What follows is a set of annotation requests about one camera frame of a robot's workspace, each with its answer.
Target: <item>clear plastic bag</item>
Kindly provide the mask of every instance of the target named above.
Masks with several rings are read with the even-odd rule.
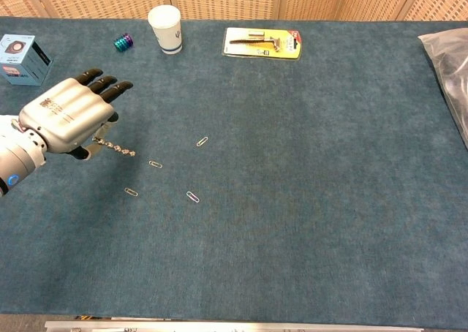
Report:
[[[452,117],[468,148],[468,29],[418,37],[432,60]]]

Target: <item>blue box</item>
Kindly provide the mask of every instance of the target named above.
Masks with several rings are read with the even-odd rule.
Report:
[[[35,36],[5,34],[0,40],[0,73],[12,85],[41,86],[52,59]]]

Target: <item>small tool in package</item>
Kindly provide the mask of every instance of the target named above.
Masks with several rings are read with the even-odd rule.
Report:
[[[224,36],[223,54],[299,59],[301,48],[301,36],[296,30],[228,27]]]

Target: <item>paper clip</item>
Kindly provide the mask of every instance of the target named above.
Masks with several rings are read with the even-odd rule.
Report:
[[[129,195],[132,195],[134,197],[138,196],[138,193],[136,191],[134,191],[133,189],[131,189],[131,188],[126,188],[126,189],[124,189],[124,191],[127,192]]]
[[[205,142],[208,140],[208,136],[205,136],[204,138],[202,138],[201,140],[199,140],[197,142],[197,147],[201,147],[203,144],[205,144]]]
[[[159,164],[158,162],[155,162],[154,160],[150,160],[149,164],[151,166],[157,167],[158,169],[160,169],[162,167],[162,164]]]
[[[190,191],[187,192],[187,197],[189,197],[191,200],[193,200],[196,203],[200,202],[200,199],[198,199],[198,197],[194,195],[193,193],[191,193]]]

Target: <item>paper cup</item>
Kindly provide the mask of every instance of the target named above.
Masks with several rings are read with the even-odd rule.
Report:
[[[148,22],[164,53],[176,54],[181,51],[182,32],[179,9],[172,5],[159,5],[148,13]]]

